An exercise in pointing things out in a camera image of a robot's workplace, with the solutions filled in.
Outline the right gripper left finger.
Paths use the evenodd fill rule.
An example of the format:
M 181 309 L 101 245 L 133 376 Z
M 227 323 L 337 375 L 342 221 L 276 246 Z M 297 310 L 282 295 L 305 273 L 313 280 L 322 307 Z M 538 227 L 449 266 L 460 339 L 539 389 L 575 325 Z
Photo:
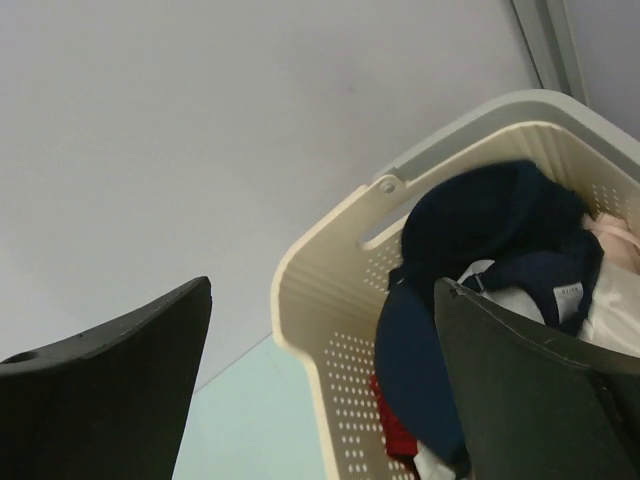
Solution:
M 194 278 L 1 363 L 4 479 L 169 479 L 211 317 Z

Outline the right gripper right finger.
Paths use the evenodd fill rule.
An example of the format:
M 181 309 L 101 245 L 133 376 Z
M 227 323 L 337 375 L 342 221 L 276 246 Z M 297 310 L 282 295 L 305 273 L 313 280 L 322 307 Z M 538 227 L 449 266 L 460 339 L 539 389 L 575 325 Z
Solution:
M 450 279 L 435 322 L 477 479 L 639 477 L 639 360 Z

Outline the dark navy bra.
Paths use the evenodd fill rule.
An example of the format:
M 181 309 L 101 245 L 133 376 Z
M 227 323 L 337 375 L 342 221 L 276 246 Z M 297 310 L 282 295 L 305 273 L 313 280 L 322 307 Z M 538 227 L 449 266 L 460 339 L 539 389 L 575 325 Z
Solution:
M 586 320 L 603 260 L 589 209 L 529 160 L 476 168 L 426 193 L 401 233 L 374 365 L 383 399 L 455 478 L 471 472 L 435 326 L 434 288 L 457 281 L 504 308 L 570 336 Z

